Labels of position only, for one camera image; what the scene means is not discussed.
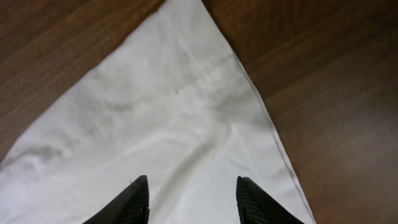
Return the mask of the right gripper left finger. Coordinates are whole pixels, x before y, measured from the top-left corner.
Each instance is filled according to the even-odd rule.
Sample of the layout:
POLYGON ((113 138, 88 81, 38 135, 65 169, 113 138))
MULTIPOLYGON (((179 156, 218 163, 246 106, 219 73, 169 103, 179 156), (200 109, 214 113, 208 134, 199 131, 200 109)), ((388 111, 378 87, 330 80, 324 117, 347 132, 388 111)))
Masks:
POLYGON ((149 212, 148 180, 141 175, 83 224, 148 224, 149 212))

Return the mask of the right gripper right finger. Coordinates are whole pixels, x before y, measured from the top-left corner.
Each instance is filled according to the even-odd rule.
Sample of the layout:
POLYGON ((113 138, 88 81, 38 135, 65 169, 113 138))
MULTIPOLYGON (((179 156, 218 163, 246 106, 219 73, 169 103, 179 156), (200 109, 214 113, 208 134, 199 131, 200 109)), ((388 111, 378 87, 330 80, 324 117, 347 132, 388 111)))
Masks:
POLYGON ((240 224, 303 224, 249 177, 238 176, 236 201, 240 224))

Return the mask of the white t-shirt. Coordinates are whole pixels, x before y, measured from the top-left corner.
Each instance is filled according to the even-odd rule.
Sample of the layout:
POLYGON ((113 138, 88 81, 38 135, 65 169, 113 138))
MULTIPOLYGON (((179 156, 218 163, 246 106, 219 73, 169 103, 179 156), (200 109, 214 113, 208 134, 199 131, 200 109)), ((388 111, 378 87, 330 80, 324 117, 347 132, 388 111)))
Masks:
POLYGON ((140 175, 151 223, 237 223, 240 175, 314 222, 258 91, 201 1, 164 2, 19 137, 1 163, 1 222, 83 223, 140 175))

